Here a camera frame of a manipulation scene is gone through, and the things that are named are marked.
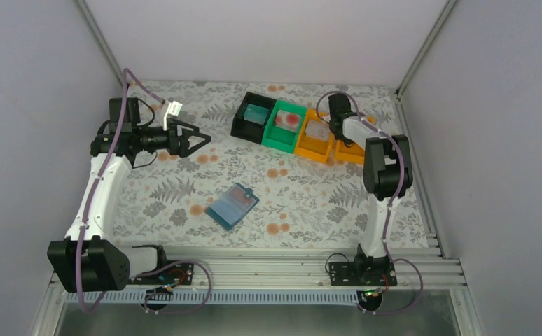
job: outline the teal packet in bin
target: teal packet in bin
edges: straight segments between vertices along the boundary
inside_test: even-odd
[[[230,231],[254,208],[259,199],[252,189],[236,183],[205,210],[224,229]]]

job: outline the plastic container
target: plastic container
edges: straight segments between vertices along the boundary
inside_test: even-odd
[[[252,189],[236,183],[205,209],[205,213],[226,230],[231,230],[254,208],[259,199]]]
[[[327,113],[321,113],[321,116],[326,116]],[[335,137],[331,134],[327,141],[315,139],[306,135],[306,126],[308,122],[315,120],[323,122],[317,117],[316,110],[309,109],[304,117],[304,123],[300,128],[300,134],[296,141],[296,147],[294,148],[294,154],[309,158],[320,163],[326,163],[333,144],[335,143]]]
[[[367,117],[368,121],[374,123],[373,117]],[[353,143],[351,147],[347,147],[345,143],[338,140],[335,144],[335,153],[333,157],[337,160],[347,161],[363,165],[364,161],[364,149]]]
[[[275,117],[277,116],[278,111],[287,111],[289,113],[294,113],[301,116],[300,122],[298,123],[297,127],[295,127],[296,132],[292,132],[275,125]],[[263,135],[263,141],[261,144],[287,153],[293,153],[293,149],[296,147],[296,142],[298,141],[298,133],[302,127],[305,116],[305,107],[288,103],[287,101],[278,100],[275,102],[275,107],[273,108],[265,127],[265,133]]]
[[[261,143],[265,126],[276,101],[273,98],[247,92],[234,115],[230,135],[256,144]]]

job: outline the black mounting plate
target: black mounting plate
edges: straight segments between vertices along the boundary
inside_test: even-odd
[[[389,286],[397,285],[397,276],[391,276],[390,272],[394,272],[395,267],[390,264],[389,271],[385,274],[389,282]],[[367,282],[362,282],[356,273],[356,268],[352,262],[330,262],[328,271],[331,274],[331,286],[335,287],[361,287],[361,286],[385,286],[384,272],[372,272],[366,276]]]
[[[173,262],[174,260],[172,261],[169,260],[166,263],[166,265],[171,264]],[[193,264],[185,264],[185,263],[178,264],[178,265],[170,267],[169,269],[166,269],[166,271],[163,272],[164,274],[169,276],[170,281],[160,280],[159,278],[160,274],[158,274],[154,276],[147,276],[147,277],[140,278],[141,280],[139,280],[138,278],[135,278],[135,280],[129,280],[128,284],[129,285],[149,285],[149,286],[167,285],[167,284],[170,284],[173,279],[180,279],[179,272],[172,272],[171,274],[169,274],[172,270],[183,270],[186,276],[184,280],[182,281],[181,286],[184,286],[184,285],[189,286],[193,283],[194,268],[195,266]]]

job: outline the black cable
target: black cable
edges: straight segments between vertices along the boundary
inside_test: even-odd
[[[332,256],[338,256],[338,255],[339,255],[339,256],[342,256],[343,258],[345,258],[345,260],[347,260],[348,263],[351,262],[351,261],[349,261],[349,259],[345,256],[345,254],[343,254],[343,253],[333,253],[333,254],[331,254],[331,255],[327,258],[327,261],[325,262],[325,272],[327,272],[327,273],[330,274],[330,272],[329,272],[328,269],[326,268],[327,265],[328,265],[328,260],[331,259]]]
[[[100,125],[100,128],[98,129],[98,135],[104,134],[104,131],[106,130],[106,126],[108,126],[109,122],[110,120],[106,120],[102,123],[102,125]]]
[[[151,111],[151,120],[149,120],[148,122],[144,123],[143,125],[140,125],[140,127],[148,127],[148,126],[151,125],[151,123],[153,123],[153,121],[155,120],[155,111],[154,111],[153,108],[152,108],[151,106],[149,106],[143,99],[137,98],[137,100],[139,100],[141,103],[143,103],[143,105],[147,106],[147,108]]]
[[[147,166],[151,165],[152,163],[154,163],[155,159],[157,159],[157,158],[158,158],[158,152],[155,152],[155,155],[153,156],[153,160],[151,160],[149,163],[141,164],[141,165],[139,165],[137,167],[133,167],[133,169],[147,167]]]

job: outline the gray floor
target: gray floor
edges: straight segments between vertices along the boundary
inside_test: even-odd
[[[406,306],[412,293],[385,295],[381,310]],[[145,314],[137,304],[103,304],[92,316],[68,304],[58,335],[458,335],[452,303],[445,290],[425,292],[411,311],[397,316],[362,315],[339,306],[210,305],[188,316]]]

